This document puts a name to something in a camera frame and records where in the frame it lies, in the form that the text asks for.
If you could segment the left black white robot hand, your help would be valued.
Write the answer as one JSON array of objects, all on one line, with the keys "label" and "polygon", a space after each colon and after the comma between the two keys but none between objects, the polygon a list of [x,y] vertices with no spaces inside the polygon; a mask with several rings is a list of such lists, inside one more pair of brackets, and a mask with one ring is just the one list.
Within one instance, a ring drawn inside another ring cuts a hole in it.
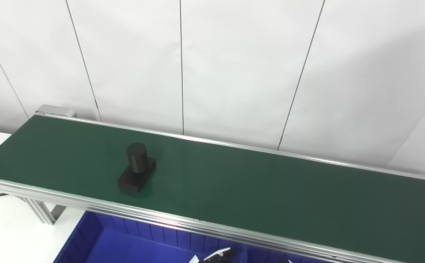
[{"label": "left black white robot hand", "polygon": [[223,248],[216,250],[203,260],[200,260],[197,256],[193,256],[188,263],[232,263],[237,252],[238,249],[236,248]]}]

